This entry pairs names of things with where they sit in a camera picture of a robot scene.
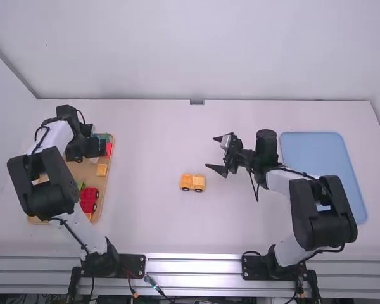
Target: yellow toy car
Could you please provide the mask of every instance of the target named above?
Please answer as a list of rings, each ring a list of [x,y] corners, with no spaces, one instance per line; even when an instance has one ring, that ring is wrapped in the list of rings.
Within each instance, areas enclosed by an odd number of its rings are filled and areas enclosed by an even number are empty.
[[[205,190],[205,176],[201,174],[183,174],[180,180],[180,189],[183,191],[194,190],[196,192],[203,192]]]

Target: blue tray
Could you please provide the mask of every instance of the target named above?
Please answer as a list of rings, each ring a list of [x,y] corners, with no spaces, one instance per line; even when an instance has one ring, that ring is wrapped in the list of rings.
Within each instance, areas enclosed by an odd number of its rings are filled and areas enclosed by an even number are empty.
[[[357,224],[367,211],[342,136],[335,132],[285,132],[280,136],[284,164],[312,175],[339,176]],[[318,206],[326,210],[328,206]]]

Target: toy car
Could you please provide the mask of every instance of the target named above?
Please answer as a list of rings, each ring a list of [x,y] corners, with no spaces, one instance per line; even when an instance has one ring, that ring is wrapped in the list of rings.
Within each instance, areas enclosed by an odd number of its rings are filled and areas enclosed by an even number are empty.
[[[183,174],[180,180],[180,189],[183,191],[194,190],[196,192],[203,192],[205,190],[205,176],[201,174]]]
[[[84,213],[93,213],[97,210],[96,200],[100,193],[97,188],[84,188],[80,192],[80,205]]]

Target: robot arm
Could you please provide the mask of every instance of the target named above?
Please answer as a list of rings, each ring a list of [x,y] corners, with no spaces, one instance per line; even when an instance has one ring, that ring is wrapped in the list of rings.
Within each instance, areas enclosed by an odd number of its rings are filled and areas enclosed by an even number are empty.
[[[84,214],[76,181],[67,161],[104,156],[106,142],[92,135],[92,124],[80,123],[77,110],[68,104],[56,108],[57,116],[43,121],[35,143],[26,154],[11,158],[8,171],[23,211],[50,224],[62,226],[82,247],[85,271],[113,275],[118,254],[107,237],[100,234]],[[43,174],[48,181],[37,183]]]
[[[265,256],[273,277],[286,267],[328,251],[328,247],[343,249],[345,243],[356,240],[357,225],[339,177],[316,178],[279,163],[274,131],[258,131],[254,151],[243,149],[242,141],[234,133],[214,140],[225,151],[224,166],[206,164],[208,168],[227,177],[228,172],[236,174],[238,167],[245,167],[258,185],[279,192],[290,201],[294,233],[271,246]],[[318,211],[317,204],[329,209]]]

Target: wooden tray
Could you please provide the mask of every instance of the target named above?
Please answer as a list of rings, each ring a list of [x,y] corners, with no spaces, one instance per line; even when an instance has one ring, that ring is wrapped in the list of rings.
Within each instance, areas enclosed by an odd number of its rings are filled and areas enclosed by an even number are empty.
[[[97,163],[91,163],[87,158],[83,158],[83,162],[76,163],[74,161],[66,162],[69,170],[71,171],[76,183],[84,182],[86,187],[97,188],[100,195],[96,201],[97,209],[89,217],[90,222],[95,223],[99,220],[101,211],[103,209],[103,199],[106,192],[106,185],[108,179],[108,172],[110,171],[111,156],[114,150],[114,137],[111,134],[98,134],[99,136],[108,135],[109,142],[112,143],[112,149],[110,157],[100,157]],[[107,164],[107,173],[105,176],[97,176],[97,167],[100,164]],[[46,175],[39,177],[38,183],[45,182],[48,180]],[[42,222],[37,217],[27,217],[27,220],[32,224],[48,224],[48,222]]]

